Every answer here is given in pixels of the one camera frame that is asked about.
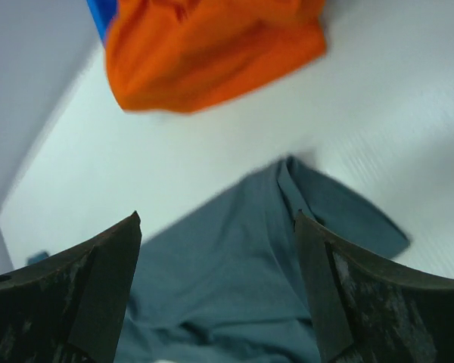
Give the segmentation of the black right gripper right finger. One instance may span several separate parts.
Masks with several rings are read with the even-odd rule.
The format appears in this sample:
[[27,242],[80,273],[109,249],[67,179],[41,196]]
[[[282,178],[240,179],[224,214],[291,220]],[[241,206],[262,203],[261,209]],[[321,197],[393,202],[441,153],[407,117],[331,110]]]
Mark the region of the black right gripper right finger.
[[302,213],[294,233],[323,362],[454,362],[454,279],[385,259]]

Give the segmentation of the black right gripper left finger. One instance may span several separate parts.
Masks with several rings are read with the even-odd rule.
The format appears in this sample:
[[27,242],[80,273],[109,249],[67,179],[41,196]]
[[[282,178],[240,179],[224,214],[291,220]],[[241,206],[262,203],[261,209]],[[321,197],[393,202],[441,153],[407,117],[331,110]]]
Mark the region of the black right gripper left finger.
[[141,245],[133,213],[0,275],[0,362],[112,362]]

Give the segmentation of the grey blue t shirt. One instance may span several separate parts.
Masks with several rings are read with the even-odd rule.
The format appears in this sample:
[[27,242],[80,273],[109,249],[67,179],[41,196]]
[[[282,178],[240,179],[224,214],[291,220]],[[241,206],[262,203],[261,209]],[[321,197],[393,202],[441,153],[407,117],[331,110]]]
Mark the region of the grey blue t shirt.
[[298,213],[387,258],[409,245],[373,204],[284,158],[141,246],[116,361],[318,362]]

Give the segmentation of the orange t shirt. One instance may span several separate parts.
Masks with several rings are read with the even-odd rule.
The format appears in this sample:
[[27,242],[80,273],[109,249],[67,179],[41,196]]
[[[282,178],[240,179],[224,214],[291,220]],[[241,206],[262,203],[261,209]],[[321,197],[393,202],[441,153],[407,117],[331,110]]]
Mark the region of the orange t shirt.
[[121,1],[105,42],[128,111],[193,113],[325,54],[322,1]]

